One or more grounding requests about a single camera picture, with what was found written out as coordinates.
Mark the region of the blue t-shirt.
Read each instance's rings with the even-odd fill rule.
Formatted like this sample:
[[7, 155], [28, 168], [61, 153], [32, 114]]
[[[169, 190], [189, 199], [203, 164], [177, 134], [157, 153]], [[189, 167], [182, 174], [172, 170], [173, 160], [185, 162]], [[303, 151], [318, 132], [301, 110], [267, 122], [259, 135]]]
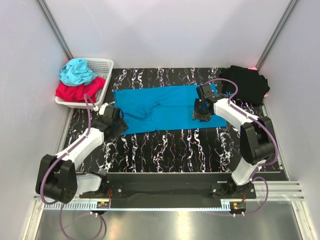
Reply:
[[114, 90], [114, 106], [123, 111], [128, 126], [123, 134], [226, 127], [227, 122], [216, 115], [209, 121], [193, 120], [197, 87], [177, 85]]

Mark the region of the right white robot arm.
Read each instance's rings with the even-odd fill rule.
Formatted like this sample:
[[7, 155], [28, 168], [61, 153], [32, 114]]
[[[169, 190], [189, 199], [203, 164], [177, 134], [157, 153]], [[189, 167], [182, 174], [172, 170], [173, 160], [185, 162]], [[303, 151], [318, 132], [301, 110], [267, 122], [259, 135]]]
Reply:
[[193, 120], [208, 122], [211, 116], [225, 119], [240, 133], [241, 159], [231, 177], [221, 187], [212, 189], [217, 197], [239, 198], [249, 188], [253, 176], [267, 160], [278, 158], [273, 124], [268, 117], [258, 117], [241, 109], [227, 98], [197, 98], [194, 101]]

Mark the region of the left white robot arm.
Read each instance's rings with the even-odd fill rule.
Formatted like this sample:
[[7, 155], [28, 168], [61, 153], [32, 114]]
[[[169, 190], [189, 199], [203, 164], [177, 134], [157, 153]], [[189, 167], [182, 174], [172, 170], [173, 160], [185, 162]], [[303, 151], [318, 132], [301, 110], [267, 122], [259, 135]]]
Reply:
[[128, 128], [120, 108], [103, 104], [98, 109], [97, 118], [89, 122], [77, 140], [55, 155], [42, 157], [35, 186], [41, 200], [46, 205], [67, 204], [75, 196], [87, 193], [103, 198], [108, 193], [104, 176], [100, 173], [77, 174], [76, 170], [93, 150]]

